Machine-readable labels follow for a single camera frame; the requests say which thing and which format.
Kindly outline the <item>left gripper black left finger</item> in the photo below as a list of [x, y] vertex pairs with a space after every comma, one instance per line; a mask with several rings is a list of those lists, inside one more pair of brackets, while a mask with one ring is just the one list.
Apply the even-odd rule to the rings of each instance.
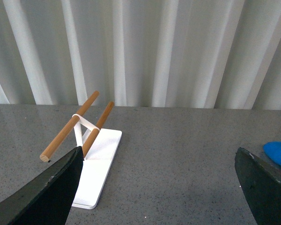
[[83, 167], [75, 147], [13, 195], [0, 202], [0, 225], [63, 225]]

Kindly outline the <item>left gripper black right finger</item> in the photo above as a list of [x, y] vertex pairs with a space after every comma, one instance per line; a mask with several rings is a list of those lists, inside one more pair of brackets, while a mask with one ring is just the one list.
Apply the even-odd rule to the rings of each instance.
[[235, 171], [258, 225], [281, 225], [281, 170], [238, 148]]

